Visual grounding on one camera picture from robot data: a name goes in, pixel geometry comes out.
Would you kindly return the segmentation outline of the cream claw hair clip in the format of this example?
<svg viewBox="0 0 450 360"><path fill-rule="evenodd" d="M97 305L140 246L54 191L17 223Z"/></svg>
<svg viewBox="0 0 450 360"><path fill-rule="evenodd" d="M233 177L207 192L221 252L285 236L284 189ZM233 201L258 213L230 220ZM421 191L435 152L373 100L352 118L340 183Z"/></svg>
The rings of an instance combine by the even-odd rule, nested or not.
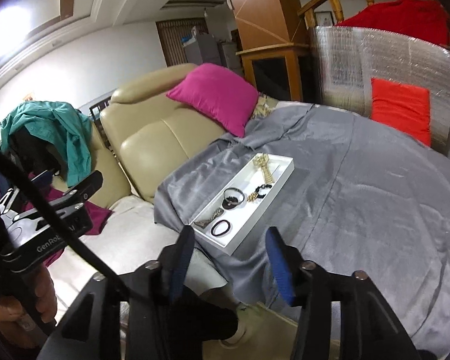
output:
<svg viewBox="0 0 450 360"><path fill-rule="evenodd" d="M257 154L253 158L253 165L262 171L264 182L271 185L274 183L274 178L269 169L269 161L268 154Z"/></svg>

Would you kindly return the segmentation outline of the black bangle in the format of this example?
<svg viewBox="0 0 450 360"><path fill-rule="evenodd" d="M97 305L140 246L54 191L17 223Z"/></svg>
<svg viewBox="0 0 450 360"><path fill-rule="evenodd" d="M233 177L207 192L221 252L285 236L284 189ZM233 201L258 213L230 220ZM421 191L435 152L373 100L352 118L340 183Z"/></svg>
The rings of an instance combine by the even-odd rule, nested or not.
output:
<svg viewBox="0 0 450 360"><path fill-rule="evenodd" d="M223 192L222 208L232 210L245 201L245 194L236 187L229 187Z"/></svg>

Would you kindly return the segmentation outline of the red cushion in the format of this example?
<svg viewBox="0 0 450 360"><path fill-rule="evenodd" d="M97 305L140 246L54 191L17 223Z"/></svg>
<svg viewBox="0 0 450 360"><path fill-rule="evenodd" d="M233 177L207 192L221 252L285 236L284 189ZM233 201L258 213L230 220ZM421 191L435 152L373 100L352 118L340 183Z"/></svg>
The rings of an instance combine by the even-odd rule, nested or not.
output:
<svg viewBox="0 0 450 360"><path fill-rule="evenodd" d="M427 88L372 77L370 118L432 144L431 95Z"/></svg>

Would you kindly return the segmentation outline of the wooden cabinet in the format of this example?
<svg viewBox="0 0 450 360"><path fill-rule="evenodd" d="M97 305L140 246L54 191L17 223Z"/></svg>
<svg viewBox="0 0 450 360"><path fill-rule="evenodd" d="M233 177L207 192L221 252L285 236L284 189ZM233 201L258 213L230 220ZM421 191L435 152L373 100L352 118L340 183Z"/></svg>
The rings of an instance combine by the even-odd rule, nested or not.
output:
<svg viewBox="0 0 450 360"><path fill-rule="evenodd" d="M231 5L241 38L238 55L245 79L257 87L254 65L281 59L291 100L303 100L300 58L308 54L309 35L298 15L300 0L231 0Z"/></svg>

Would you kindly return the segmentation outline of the gold hair clip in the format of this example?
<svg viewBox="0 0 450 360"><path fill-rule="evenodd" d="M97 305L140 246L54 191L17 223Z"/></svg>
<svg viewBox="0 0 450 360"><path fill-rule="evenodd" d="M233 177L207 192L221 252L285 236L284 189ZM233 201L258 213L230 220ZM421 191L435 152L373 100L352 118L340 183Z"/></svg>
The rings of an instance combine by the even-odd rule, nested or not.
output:
<svg viewBox="0 0 450 360"><path fill-rule="evenodd" d="M255 201L257 199L257 196L258 196L258 192L252 192L252 194L250 194L247 197L247 201L248 202L253 202L253 201Z"/></svg>

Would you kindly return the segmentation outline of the silver hair clip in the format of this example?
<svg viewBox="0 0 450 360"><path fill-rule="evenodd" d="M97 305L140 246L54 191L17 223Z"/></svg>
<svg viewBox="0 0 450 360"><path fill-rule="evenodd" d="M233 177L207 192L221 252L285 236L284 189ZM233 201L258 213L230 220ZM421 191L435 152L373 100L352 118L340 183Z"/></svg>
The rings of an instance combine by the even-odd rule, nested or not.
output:
<svg viewBox="0 0 450 360"><path fill-rule="evenodd" d="M193 223L196 226L198 226L199 228L205 229L209 224L211 224L215 219L220 217L223 213L224 213L224 209L219 207L212 213L212 215L209 218L200 219L200 220L194 221Z"/></svg>

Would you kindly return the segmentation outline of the grey bed blanket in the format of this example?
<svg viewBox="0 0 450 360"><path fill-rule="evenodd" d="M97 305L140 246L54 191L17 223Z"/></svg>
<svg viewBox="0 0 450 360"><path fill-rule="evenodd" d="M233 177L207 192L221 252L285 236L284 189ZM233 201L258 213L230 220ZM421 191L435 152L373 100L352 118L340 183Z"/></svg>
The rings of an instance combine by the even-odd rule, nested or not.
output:
<svg viewBox="0 0 450 360"><path fill-rule="evenodd" d="M232 255L202 246L234 296L299 316L280 297L266 256L265 231L275 226L327 271L367 272L417 348L450 353L450 160L351 112L286 106L167 176L155 220L180 231L258 152L292 158L291 176Z"/></svg>

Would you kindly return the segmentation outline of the red blanket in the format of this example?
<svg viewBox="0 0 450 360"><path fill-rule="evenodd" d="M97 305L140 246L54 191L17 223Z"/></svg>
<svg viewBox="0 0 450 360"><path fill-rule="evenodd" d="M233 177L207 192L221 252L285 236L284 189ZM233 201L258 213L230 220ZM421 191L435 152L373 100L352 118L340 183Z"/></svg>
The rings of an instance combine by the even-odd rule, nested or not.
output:
<svg viewBox="0 0 450 360"><path fill-rule="evenodd" d="M336 26L379 29L450 46L450 16L437 0L374 3Z"/></svg>

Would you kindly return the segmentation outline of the magenta pillow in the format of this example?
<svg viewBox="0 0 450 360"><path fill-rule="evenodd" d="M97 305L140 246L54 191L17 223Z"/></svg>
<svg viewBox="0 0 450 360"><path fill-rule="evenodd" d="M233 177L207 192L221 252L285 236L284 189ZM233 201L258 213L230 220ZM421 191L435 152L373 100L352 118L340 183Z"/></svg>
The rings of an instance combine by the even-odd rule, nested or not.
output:
<svg viewBox="0 0 450 360"><path fill-rule="evenodd" d="M203 63L189 72L166 96L220 123L229 133L243 137L259 92L235 72L216 64Z"/></svg>

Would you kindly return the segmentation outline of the teal garment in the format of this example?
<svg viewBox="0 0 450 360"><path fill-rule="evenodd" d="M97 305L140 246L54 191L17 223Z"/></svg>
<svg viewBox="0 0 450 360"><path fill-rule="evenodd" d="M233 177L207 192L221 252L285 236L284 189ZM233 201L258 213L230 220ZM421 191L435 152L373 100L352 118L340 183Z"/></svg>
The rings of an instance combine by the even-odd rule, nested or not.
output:
<svg viewBox="0 0 450 360"><path fill-rule="evenodd" d="M0 126L2 151L9 149L11 136L20 128L53 145L67 165L69 187L92 172L91 119L68 102L23 102L2 119Z"/></svg>

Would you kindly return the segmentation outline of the white jewelry tray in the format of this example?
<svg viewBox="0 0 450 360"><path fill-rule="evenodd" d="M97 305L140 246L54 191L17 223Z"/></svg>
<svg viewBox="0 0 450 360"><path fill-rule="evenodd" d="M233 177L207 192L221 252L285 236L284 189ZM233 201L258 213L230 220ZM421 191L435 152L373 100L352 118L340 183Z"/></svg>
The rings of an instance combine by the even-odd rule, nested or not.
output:
<svg viewBox="0 0 450 360"><path fill-rule="evenodd" d="M195 230L201 246L214 247L226 255L232 255L265 214L294 171L293 158L274 154L268 156L269 169L274 178L273 184L264 182L263 173L254 166L252 158L191 220L190 225ZM205 229L196 226L194 221L209 218L217 208L222 207L224 190L229 187L240 189L245 195L244 202L232 210L224 210L224 213ZM257 199L248 202L247 197L252 192L258 192Z"/></svg>

